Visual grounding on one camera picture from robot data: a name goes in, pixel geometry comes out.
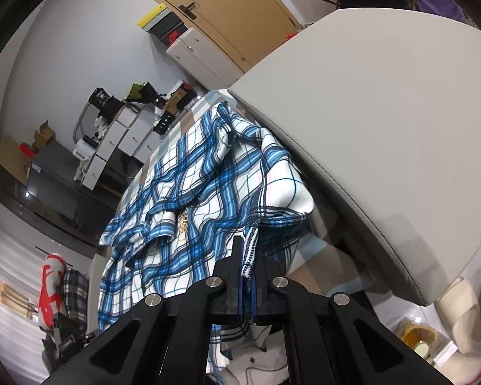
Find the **wooden door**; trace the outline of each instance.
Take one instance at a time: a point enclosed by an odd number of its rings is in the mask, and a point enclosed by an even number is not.
[[[167,2],[187,26],[200,29],[244,72],[299,27],[280,0],[155,1]],[[183,12],[189,5],[190,15]]]

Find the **black plaid cushion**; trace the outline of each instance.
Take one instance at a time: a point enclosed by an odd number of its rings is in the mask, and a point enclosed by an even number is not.
[[[87,294],[89,280],[80,271],[67,268],[64,272],[60,294],[64,307],[71,318],[79,325],[79,329],[87,328]]]

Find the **gold chain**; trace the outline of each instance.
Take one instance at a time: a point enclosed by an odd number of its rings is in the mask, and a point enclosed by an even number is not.
[[[186,241],[187,240],[187,209],[183,212],[180,218],[180,222],[178,223],[178,241]]]

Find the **triangular cutout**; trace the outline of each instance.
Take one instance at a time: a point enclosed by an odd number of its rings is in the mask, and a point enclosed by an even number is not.
[[[403,363],[404,356],[365,321],[355,320],[354,327],[357,329],[372,367],[377,373],[382,373]]]
[[[121,372],[139,327],[139,320],[132,320],[128,323],[116,337],[91,356],[91,364],[105,369],[114,375]]]

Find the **door handle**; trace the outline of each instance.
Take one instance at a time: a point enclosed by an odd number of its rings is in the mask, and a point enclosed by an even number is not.
[[[188,18],[191,20],[194,20],[196,18],[196,15],[191,11],[191,8],[193,8],[196,5],[196,3],[190,3],[188,6],[184,6],[181,4],[178,6],[178,8],[183,12]]]

